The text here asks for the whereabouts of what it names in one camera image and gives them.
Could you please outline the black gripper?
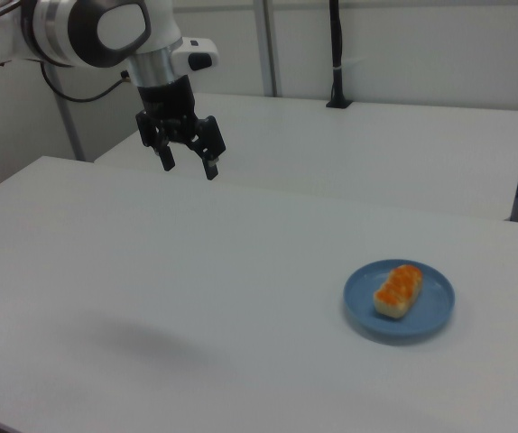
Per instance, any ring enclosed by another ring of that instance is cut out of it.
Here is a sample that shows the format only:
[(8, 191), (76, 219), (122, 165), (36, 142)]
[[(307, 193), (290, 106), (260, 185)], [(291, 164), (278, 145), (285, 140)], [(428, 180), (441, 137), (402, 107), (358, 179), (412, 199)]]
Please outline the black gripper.
[(175, 167), (169, 142), (183, 143), (201, 159), (207, 180), (218, 175), (226, 145), (214, 116), (198, 119), (190, 78), (157, 87), (139, 87), (143, 111), (135, 116), (144, 147), (152, 148), (165, 171)]

